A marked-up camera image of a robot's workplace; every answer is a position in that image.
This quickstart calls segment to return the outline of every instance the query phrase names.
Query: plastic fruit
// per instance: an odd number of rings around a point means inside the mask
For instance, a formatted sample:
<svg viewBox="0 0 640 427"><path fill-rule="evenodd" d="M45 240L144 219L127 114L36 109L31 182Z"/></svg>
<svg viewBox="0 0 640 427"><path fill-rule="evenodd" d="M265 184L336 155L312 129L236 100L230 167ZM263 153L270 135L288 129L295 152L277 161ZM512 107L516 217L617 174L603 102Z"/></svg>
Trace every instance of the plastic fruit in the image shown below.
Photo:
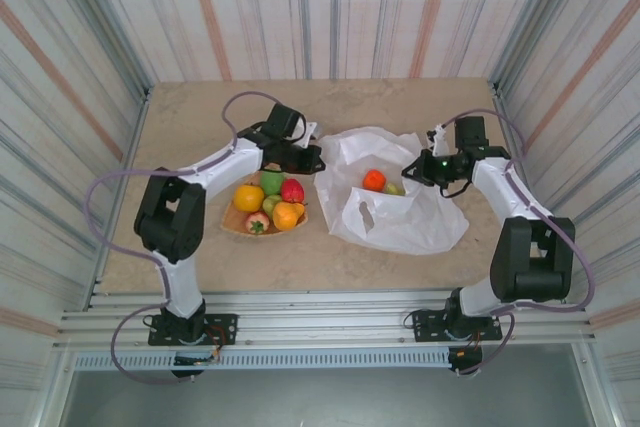
<svg viewBox="0 0 640 427"><path fill-rule="evenodd" d="M404 189L402 187L398 187L396 184L392 184L389 182L385 188L384 193L389 195L404 195Z"/></svg>
<svg viewBox="0 0 640 427"><path fill-rule="evenodd" d="M298 224L302 214L304 214L304 205L280 202L273 209L273 225L278 230L291 230Z"/></svg>
<svg viewBox="0 0 640 427"><path fill-rule="evenodd" d="M280 193L280 188L284 182L284 174L281 172L262 172L260 174L260 187L265 195L275 195Z"/></svg>
<svg viewBox="0 0 640 427"><path fill-rule="evenodd" d="M304 202L304 189L296 179L287 179L282 183L280 195L285 202Z"/></svg>
<svg viewBox="0 0 640 427"><path fill-rule="evenodd" d="M264 192L257 185L241 185L233 194L233 205L241 212L257 212L262 207Z"/></svg>
<svg viewBox="0 0 640 427"><path fill-rule="evenodd" d="M364 176L362 181L362 187L367 190L373 190L374 192L382 192L384 186L387 183L387 178L379 170L370 170L367 175Z"/></svg>
<svg viewBox="0 0 640 427"><path fill-rule="evenodd" d="M270 195L262 202L262 210L264 210L271 219L273 219L273 209L278 202L282 202L282 197L279 195Z"/></svg>
<svg viewBox="0 0 640 427"><path fill-rule="evenodd" d="M249 214L244 223L247 232L255 235L264 234L269 228L269 217L264 212Z"/></svg>

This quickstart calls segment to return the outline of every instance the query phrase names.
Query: wooden table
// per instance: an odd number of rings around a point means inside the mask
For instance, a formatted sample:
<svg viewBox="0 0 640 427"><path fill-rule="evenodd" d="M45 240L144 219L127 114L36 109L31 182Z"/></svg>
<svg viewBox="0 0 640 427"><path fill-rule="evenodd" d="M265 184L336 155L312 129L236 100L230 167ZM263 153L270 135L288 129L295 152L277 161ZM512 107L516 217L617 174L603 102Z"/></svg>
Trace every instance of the wooden table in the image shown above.
<svg viewBox="0 0 640 427"><path fill-rule="evenodd" d="M137 168L185 167L229 141L220 120L225 101L244 90L268 92L320 122L324 134L377 125L394 133L424 132L456 113L493 108L482 79L260 81L159 84L136 153ZM258 97L238 100L230 118L238 128L266 119L271 103ZM487 136L502 144L496 119L486 118ZM453 131L448 133L453 145ZM220 220L233 188L218 195L206 211L205 238L198 250L203 291L449 288L469 285L489 272L500 226L474 188L455 199L470 227L450 252L410 256L349 244L330 236L310 176L309 222L272 238L246 238L224 232ZM133 220L146 178L131 178L115 232L119 244L142 249ZM100 286L103 292L159 292L150 262L111 253Z"/></svg>

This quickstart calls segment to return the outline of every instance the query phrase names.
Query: striped wall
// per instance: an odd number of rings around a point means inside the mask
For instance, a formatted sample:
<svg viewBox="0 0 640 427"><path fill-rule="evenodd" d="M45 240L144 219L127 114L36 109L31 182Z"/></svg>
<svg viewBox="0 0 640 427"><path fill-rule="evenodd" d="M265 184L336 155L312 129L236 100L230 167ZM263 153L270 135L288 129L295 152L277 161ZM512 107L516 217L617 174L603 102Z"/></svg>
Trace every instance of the striped wall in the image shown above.
<svg viewBox="0 0 640 427"><path fill-rule="evenodd" d="M0 0L0 425L29 418L64 309L97 254L81 213L120 165L142 88L116 69L79 0ZM105 223L115 186L96 196Z"/></svg>
<svg viewBox="0 0 640 427"><path fill-rule="evenodd" d="M153 82L487 77L532 0L97 0Z"/></svg>
<svg viewBox="0 0 640 427"><path fill-rule="evenodd" d="M640 425L640 0L550 8L522 69L501 84L528 139L532 190L575 220L593 262L598 346L628 425Z"/></svg>

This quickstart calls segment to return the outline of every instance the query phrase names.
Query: fruit bowl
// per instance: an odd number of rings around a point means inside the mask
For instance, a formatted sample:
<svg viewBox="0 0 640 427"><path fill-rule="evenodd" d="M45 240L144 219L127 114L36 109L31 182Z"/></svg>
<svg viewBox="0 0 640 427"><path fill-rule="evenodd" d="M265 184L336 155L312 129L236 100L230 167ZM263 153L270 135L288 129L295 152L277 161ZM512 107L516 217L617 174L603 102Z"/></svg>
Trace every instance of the fruit bowl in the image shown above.
<svg viewBox="0 0 640 427"><path fill-rule="evenodd" d="M256 172L255 174L247 178L244 181L244 183L259 185L260 172ZM275 227L275 225L273 225L273 222L271 222L269 224L269 228L263 234L260 234L260 235L251 234L247 232L247 229L245 228L245 225L244 225L247 219L247 215L248 214L246 212L241 212L238 209L236 209L235 206L233 205L233 202L229 202L229 205L227 206L227 209L225 210L224 215L222 216L222 222L220 224L220 227L222 227L222 230L231 232L232 234L242 235L245 237L266 237L270 235L277 235L277 234L284 234L286 232L291 232L291 230L287 230L287 231L278 230ZM302 214L302 216L298 219L298 223L292 230L295 230L301 225L305 224L307 220L308 220L308 217L307 217L307 212L305 210L304 214Z"/></svg>

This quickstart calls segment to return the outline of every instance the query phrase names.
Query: green apple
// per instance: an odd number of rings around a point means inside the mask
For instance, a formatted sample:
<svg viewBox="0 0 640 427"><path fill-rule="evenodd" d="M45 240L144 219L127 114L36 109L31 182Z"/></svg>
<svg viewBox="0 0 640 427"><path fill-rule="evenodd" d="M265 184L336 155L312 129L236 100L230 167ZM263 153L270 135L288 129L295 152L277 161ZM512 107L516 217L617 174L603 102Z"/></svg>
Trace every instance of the green apple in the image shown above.
<svg viewBox="0 0 640 427"><path fill-rule="evenodd" d="M262 210L264 210L270 219L273 218L273 209L275 209L276 204L279 202L282 202L282 197L279 195L270 195L262 201Z"/></svg>
<svg viewBox="0 0 640 427"><path fill-rule="evenodd" d="M404 195L405 192L402 187L398 187L396 184L389 182L384 187L384 193L390 195Z"/></svg>
<svg viewBox="0 0 640 427"><path fill-rule="evenodd" d="M267 196L279 194L283 182L284 174L282 172L265 171L260 174L260 187Z"/></svg>

